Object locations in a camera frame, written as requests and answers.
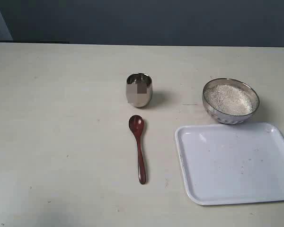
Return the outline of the white plastic tray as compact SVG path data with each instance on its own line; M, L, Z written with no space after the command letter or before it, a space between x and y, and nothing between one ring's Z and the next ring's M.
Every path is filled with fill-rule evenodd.
M182 126L175 141L188 197L203 206L284 201L284 137L266 122Z

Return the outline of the small steel cup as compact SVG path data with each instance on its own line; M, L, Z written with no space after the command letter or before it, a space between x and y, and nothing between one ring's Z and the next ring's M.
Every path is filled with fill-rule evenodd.
M144 73L131 74L126 80L126 99L136 108L148 105L152 99L152 79Z

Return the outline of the dark red wooden spoon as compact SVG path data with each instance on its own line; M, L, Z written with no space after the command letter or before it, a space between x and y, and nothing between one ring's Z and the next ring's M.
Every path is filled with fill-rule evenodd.
M133 133L137 144L137 163L140 184L146 184L146 170L141 149L141 137L144 130L144 120L139 115L133 115L129 119L129 129Z

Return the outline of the steel bowl of rice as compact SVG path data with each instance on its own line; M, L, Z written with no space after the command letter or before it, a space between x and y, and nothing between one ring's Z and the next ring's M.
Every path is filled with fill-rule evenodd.
M207 82L202 101L204 109L214 120L228 125L245 122L260 106L259 96L252 87L231 78Z

